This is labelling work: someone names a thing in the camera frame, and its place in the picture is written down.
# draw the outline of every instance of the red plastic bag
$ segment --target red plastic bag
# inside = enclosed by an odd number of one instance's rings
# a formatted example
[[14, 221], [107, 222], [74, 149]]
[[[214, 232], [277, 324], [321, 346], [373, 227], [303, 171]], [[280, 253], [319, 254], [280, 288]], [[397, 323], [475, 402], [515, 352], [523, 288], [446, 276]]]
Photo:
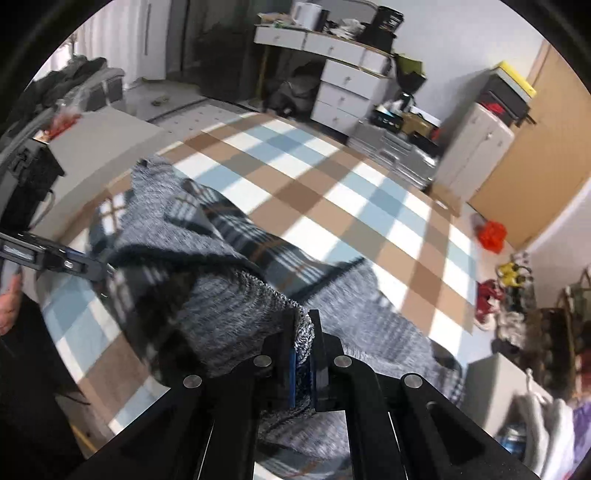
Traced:
[[506, 236], [507, 229], [499, 222], [486, 222], [478, 232], [480, 244], [496, 254], [500, 254], [503, 250]]

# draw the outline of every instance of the dark clothing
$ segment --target dark clothing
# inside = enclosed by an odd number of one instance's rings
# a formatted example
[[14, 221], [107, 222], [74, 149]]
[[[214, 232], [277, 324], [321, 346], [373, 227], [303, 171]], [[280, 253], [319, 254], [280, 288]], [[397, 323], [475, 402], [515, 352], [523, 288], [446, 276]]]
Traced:
[[39, 306], [23, 295], [0, 337], [0, 478], [62, 479], [84, 461], [54, 398], [75, 389]]

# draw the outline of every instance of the human hand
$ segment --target human hand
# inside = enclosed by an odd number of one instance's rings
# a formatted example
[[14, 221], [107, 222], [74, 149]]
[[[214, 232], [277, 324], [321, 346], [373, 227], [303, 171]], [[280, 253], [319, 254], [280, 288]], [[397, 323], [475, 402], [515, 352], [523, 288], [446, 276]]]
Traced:
[[5, 335], [14, 326], [21, 308], [22, 274], [12, 276], [6, 293], [0, 295], [0, 336]]

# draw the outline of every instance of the purple cloth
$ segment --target purple cloth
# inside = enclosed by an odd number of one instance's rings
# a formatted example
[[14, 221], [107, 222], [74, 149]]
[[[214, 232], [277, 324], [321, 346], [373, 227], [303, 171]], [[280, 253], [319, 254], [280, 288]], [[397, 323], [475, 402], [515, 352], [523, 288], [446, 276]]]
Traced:
[[591, 447], [591, 402], [583, 404], [573, 412], [574, 423], [574, 464], [576, 469]]

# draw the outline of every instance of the wooden door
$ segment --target wooden door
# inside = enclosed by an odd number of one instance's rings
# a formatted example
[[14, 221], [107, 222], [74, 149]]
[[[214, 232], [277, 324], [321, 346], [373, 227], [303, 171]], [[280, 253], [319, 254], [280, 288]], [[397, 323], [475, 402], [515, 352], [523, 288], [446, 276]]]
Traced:
[[542, 233], [591, 172], [591, 95], [555, 49], [534, 87], [530, 115], [537, 125], [514, 129], [507, 154], [468, 201], [503, 223], [516, 249]]

